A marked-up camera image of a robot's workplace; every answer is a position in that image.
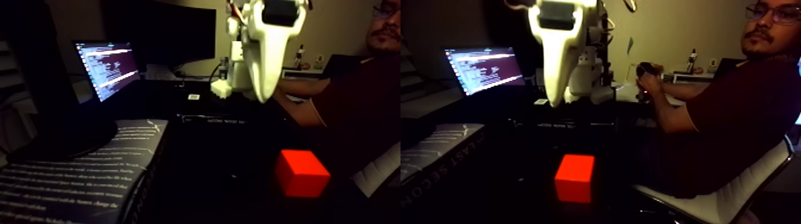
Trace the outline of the person's hand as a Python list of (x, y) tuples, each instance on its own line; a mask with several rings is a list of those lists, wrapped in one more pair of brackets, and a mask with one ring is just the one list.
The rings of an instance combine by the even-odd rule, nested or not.
[(637, 85), (643, 91), (662, 91), (662, 84), (658, 77), (661, 74), (661, 70), (657, 66), (643, 61), (643, 63), (638, 64), (636, 74), (638, 78)]

